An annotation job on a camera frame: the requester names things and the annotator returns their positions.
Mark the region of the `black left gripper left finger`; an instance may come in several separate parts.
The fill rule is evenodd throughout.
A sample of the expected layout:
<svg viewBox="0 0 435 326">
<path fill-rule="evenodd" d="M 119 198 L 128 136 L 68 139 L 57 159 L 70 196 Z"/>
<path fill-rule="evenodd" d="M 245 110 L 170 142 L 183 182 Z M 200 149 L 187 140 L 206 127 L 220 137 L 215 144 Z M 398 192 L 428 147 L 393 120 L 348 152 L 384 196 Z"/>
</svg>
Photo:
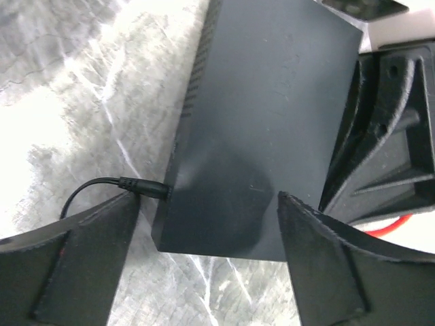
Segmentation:
<svg viewBox="0 0 435 326">
<path fill-rule="evenodd" d="M 124 193 L 1 239 L 1 324 L 106 325 L 138 216 Z"/>
</svg>

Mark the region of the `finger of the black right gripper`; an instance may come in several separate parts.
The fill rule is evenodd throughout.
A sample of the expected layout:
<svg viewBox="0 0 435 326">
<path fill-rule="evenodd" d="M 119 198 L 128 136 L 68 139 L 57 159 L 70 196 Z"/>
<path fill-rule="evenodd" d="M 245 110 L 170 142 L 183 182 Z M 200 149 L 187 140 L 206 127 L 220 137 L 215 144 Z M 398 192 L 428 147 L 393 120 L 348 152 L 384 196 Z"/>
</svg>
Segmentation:
<svg viewBox="0 0 435 326">
<path fill-rule="evenodd" d="M 360 54 L 322 191 L 324 204 L 384 203 L 384 114 L 378 96 L 383 80 L 384 52 Z"/>
<path fill-rule="evenodd" d="M 384 203 L 324 204 L 319 209 L 358 224 L 434 209 L 434 45 L 384 48 L 378 96 L 384 114 Z"/>
</svg>

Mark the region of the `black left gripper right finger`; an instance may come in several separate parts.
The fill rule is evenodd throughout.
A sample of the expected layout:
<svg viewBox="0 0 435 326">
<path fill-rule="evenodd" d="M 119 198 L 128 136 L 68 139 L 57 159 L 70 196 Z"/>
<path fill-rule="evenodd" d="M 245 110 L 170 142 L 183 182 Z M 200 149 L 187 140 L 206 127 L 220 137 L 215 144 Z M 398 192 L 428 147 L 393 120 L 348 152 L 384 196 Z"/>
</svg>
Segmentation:
<svg viewBox="0 0 435 326">
<path fill-rule="evenodd" d="M 433 325 L 434 255 L 367 235 L 278 195 L 285 257 L 303 325 Z"/>
</svg>

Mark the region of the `black Mercury network switch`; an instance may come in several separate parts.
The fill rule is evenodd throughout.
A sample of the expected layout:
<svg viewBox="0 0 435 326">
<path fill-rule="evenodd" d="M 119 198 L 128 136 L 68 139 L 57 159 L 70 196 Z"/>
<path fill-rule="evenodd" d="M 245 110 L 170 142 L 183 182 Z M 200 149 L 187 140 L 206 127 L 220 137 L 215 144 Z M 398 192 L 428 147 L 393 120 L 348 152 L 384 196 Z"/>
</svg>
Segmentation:
<svg viewBox="0 0 435 326">
<path fill-rule="evenodd" d="M 277 195 L 319 205 L 359 29 L 314 1 L 211 1 L 158 205 L 161 252 L 283 261 Z"/>
</svg>

